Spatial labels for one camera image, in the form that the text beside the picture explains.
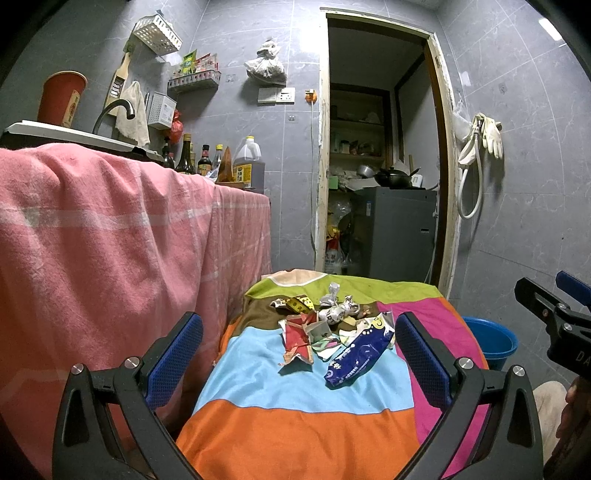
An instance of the light switch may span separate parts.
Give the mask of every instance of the light switch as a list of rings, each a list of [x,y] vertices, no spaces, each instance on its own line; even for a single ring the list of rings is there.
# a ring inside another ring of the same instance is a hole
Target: light switch
[[[276,103],[277,87],[259,88],[259,103]]]

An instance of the plastic bag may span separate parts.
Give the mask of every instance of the plastic bag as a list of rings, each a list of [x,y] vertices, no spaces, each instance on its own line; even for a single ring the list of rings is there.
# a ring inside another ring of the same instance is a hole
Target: plastic bag
[[[470,129],[472,128],[472,123],[467,120],[468,117],[468,110],[460,98],[453,109],[453,131],[460,148],[468,141]]]
[[[181,112],[179,112],[176,108],[174,109],[173,115],[173,124],[170,126],[169,130],[164,131],[164,136],[170,139],[170,143],[178,143],[183,136],[183,123],[179,120],[181,116]]]
[[[230,153],[230,147],[226,147],[224,150],[216,183],[222,183],[226,181],[234,181],[234,174],[232,173],[232,154]]]
[[[245,62],[247,75],[263,84],[285,86],[287,75],[283,64],[277,59],[280,49],[272,39],[263,43],[256,53],[257,57]]]

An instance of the ceiling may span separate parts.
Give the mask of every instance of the ceiling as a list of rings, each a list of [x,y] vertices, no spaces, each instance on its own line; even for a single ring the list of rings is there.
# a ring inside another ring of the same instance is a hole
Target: ceiling
[[[437,10],[439,5],[443,3],[443,0],[407,0],[407,2],[421,5],[422,7],[430,8],[432,10]]]

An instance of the plastic oil jug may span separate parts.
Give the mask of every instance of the plastic oil jug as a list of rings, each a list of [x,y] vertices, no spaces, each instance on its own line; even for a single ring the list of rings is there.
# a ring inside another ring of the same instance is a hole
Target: plastic oil jug
[[[261,149],[255,138],[248,136],[234,159],[234,179],[244,182],[246,190],[264,194],[265,164],[261,161]]]

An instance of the pink towel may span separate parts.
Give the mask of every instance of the pink towel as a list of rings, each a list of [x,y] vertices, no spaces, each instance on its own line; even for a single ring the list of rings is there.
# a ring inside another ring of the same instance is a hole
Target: pink towel
[[[194,310],[203,343],[165,412],[190,415],[226,322],[270,272],[269,200],[73,144],[0,163],[0,413],[49,478],[70,367],[141,356]]]

